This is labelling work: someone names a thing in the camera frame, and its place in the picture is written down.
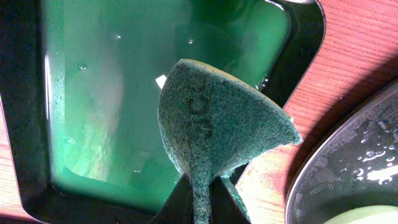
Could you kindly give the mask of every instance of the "water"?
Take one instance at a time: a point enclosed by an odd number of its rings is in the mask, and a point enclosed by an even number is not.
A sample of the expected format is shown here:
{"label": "water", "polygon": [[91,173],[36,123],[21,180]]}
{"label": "water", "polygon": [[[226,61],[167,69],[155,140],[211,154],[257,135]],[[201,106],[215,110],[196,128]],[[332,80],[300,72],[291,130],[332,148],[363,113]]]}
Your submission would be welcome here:
{"label": "water", "polygon": [[179,179],[157,123],[174,64],[200,60],[264,88],[291,27],[255,0],[47,0],[43,11],[53,184],[150,212]]}

